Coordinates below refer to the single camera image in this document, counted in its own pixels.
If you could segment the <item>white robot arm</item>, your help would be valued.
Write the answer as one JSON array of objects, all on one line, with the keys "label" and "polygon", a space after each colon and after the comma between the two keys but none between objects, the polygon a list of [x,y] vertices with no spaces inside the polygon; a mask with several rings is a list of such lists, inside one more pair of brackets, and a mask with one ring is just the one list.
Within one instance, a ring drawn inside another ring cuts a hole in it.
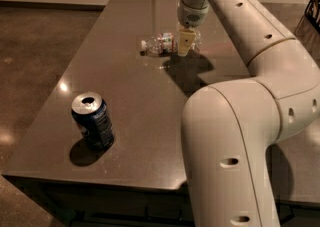
[{"label": "white robot arm", "polygon": [[214,10],[248,68],[185,104],[181,143],[196,227],[280,227],[267,148],[319,115],[320,71],[300,41],[257,0],[180,0],[185,27]]}]

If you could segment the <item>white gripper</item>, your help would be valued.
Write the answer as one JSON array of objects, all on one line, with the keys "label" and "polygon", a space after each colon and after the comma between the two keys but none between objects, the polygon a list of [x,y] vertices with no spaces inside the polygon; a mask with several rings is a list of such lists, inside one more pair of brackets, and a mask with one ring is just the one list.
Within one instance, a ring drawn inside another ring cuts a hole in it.
[{"label": "white gripper", "polygon": [[[180,0],[177,8],[177,18],[179,23],[184,27],[198,27],[204,22],[208,10],[208,0]],[[185,57],[188,54],[195,38],[196,33],[194,30],[179,30],[179,56]]]}]

